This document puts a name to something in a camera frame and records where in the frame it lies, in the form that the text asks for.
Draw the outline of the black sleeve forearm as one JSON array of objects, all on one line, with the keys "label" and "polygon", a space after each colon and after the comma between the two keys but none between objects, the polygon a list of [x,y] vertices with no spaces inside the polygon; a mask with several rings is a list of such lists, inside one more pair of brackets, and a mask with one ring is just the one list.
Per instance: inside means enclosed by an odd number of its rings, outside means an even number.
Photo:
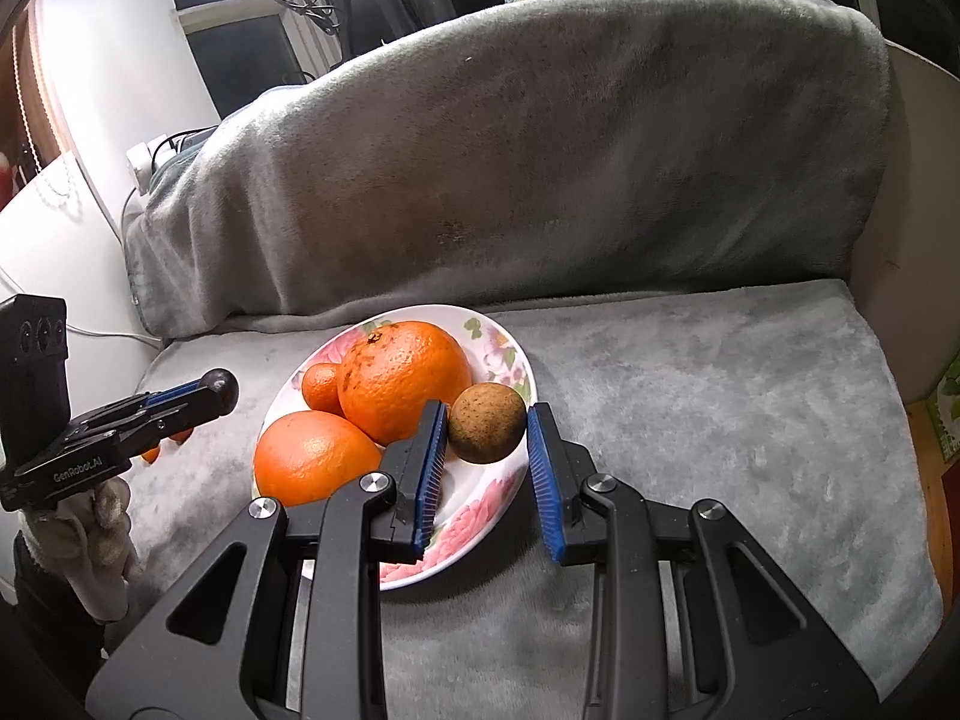
[{"label": "black sleeve forearm", "polygon": [[37,562],[24,533],[16,535],[13,555],[13,619],[53,685],[83,710],[89,686],[103,666],[104,626],[89,616],[63,578]]}]

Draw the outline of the white gloved left hand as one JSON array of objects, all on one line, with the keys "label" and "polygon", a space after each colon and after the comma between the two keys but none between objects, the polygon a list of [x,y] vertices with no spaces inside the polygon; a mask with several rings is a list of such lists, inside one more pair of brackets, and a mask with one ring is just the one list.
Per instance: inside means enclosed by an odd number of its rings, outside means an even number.
[{"label": "white gloved left hand", "polygon": [[121,621],[128,612],[128,581],[139,570],[128,504],[128,484],[110,478],[48,511],[20,512],[32,561],[63,580],[94,621]]}]

